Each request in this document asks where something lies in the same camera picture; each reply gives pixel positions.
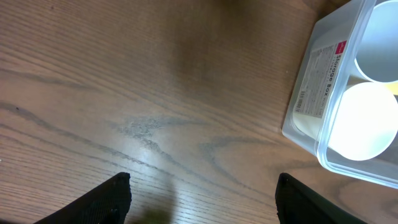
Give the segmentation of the yellow plastic cup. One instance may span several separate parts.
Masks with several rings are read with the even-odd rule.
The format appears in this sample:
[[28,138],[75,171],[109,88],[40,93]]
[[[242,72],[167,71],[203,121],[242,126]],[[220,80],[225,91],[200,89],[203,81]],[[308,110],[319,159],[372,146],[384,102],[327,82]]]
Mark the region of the yellow plastic cup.
[[398,95],[398,83],[387,83],[384,85],[386,88],[388,88],[394,95]]

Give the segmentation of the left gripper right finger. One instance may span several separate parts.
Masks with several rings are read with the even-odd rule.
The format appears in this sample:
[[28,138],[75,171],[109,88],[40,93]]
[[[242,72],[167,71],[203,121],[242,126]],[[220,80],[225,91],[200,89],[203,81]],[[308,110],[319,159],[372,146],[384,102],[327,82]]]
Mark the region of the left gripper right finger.
[[279,175],[275,203],[283,224],[363,223],[288,173]]

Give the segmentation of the grey plastic cup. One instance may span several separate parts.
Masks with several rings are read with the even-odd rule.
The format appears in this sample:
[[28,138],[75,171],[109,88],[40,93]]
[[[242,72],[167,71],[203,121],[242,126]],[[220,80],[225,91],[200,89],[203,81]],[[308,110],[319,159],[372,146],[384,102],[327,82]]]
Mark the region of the grey plastic cup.
[[369,82],[397,82],[397,0],[375,5],[350,75]]

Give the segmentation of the clear plastic storage box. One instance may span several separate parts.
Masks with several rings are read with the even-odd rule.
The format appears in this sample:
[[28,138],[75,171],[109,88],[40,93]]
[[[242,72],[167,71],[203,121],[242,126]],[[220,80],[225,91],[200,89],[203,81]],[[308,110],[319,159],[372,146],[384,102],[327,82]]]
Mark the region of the clear plastic storage box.
[[283,135],[338,174],[397,187],[397,2],[352,0],[313,28]]

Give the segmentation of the storage box paper label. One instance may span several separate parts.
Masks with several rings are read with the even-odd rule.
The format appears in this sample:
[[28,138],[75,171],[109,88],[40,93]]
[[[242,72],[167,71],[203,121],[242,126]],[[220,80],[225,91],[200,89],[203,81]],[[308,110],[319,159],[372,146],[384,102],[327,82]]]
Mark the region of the storage box paper label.
[[335,85],[347,41],[338,42],[310,52],[295,112],[322,118]]

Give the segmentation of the cream white plastic cup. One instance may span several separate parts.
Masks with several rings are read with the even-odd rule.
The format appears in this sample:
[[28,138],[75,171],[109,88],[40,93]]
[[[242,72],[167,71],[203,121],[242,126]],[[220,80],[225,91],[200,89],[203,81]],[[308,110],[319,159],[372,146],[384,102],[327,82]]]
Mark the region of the cream white plastic cup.
[[353,160],[384,152],[397,134],[397,100],[382,84],[350,85],[343,93],[328,147]]

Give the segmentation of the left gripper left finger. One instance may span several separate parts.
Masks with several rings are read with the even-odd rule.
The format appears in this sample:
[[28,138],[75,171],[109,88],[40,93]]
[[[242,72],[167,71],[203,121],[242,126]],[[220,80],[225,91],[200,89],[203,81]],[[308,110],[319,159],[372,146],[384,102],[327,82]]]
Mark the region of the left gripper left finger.
[[130,174],[120,172],[38,224],[123,224],[132,196]]

